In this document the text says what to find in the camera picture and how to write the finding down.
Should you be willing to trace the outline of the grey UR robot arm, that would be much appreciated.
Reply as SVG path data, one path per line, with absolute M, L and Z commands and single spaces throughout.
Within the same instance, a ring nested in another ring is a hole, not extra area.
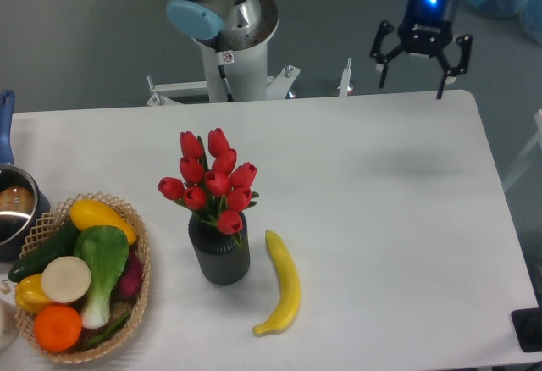
M 455 36 L 452 26 L 460 0 L 407 0 L 403 21 L 379 24 L 369 56 L 380 78 L 402 53 L 436 58 L 442 69 L 437 90 L 467 73 L 473 38 Z M 267 44 L 279 17 L 274 0 L 169 0 L 169 23 L 201 50 L 210 102 L 286 99 L 300 70 L 286 65 L 267 74 Z

